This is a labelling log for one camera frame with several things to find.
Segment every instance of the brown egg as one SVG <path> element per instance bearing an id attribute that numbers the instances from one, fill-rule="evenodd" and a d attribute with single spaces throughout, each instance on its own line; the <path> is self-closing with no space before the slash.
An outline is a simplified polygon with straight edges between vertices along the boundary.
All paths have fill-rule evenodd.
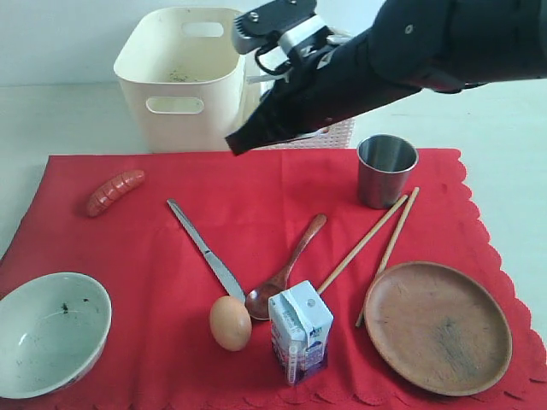
<path id="1" fill-rule="evenodd" d="M 209 325 L 215 341 L 232 352 L 247 345 L 252 331 L 245 305 L 232 296 L 216 300 L 209 313 Z"/>

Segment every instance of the milk carton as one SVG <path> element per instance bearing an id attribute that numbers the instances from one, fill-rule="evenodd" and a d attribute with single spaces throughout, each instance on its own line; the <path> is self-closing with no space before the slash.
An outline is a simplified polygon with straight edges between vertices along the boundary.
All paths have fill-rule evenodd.
<path id="1" fill-rule="evenodd" d="M 289 385 L 326 367 L 334 317 L 308 280 L 270 297 L 268 311 L 273 351 Z"/>

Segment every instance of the wooden plate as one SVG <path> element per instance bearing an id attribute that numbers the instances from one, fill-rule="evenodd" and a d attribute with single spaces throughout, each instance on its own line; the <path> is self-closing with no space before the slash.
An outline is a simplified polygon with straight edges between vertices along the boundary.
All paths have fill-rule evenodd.
<path id="1" fill-rule="evenodd" d="M 374 346 L 402 377 L 440 395 L 473 395 L 503 376 L 512 338 L 502 309 L 447 266 L 409 262 L 383 271 L 364 304 Z"/>

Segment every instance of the wooden spoon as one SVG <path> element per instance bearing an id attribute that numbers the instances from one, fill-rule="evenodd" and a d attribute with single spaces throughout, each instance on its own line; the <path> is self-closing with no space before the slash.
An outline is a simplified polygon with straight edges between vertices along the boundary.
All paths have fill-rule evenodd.
<path id="1" fill-rule="evenodd" d="M 308 243 L 315 234 L 325 225 L 326 216 L 318 214 L 314 217 L 308 226 L 308 229 L 303 234 L 302 239 L 294 249 L 291 258 L 283 268 L 273 275 L 269 280 L 261 284 L 258 288 L 252 290 L 245 298 L 245 307 L 249 312 L 250 317 L 258 320 L 268 320 L 268 299 L 271 296 L 277 295 L 287 289 L 289 275 L 292 267 L 297 261 L 300 254 L 304 251 Z"/>

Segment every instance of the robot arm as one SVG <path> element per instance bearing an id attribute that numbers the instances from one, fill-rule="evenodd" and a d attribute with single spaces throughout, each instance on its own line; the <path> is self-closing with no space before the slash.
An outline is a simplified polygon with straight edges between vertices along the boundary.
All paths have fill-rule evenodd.
<path id="1" fill-rule="evenodd" d="M 386 0 L 372 26 L 347 41 L 315 7 L 274 0 L 234 21 L 236 50 L 256 50 L 276 78 L 226 138 L 235 155 L 309 138 L 422 89 L 450 94 L 547 76 L 547 0 Z M 278 46 L 287 60 L 265 68 L 260 56 Z"/>

